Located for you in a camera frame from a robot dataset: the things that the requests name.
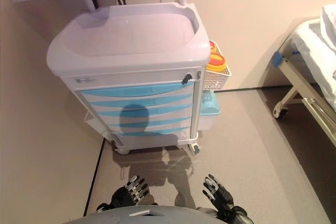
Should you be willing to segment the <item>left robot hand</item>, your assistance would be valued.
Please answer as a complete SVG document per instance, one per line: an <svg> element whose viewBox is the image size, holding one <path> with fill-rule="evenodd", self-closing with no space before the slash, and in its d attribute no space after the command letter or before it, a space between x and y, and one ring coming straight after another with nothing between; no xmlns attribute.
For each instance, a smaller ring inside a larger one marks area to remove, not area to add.
<svg viewBox="0 0 336 224"><path fill-rule="evenodd" d="M144 178L134 175L129 181L112 195L110 207L120 208L136 206L149 193L149 187Z"/></svg>

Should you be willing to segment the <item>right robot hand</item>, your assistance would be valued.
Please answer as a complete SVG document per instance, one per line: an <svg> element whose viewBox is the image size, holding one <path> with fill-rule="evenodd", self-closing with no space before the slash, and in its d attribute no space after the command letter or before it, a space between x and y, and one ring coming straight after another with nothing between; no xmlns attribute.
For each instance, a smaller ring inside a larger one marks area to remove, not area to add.
<svg viewBox="0 0 336 224"><path fill-rule="evenodd" d="M233 197L229 191L212 174L205 177L202 193L216 208L218 215L226 215L234 206Z"/></svg>

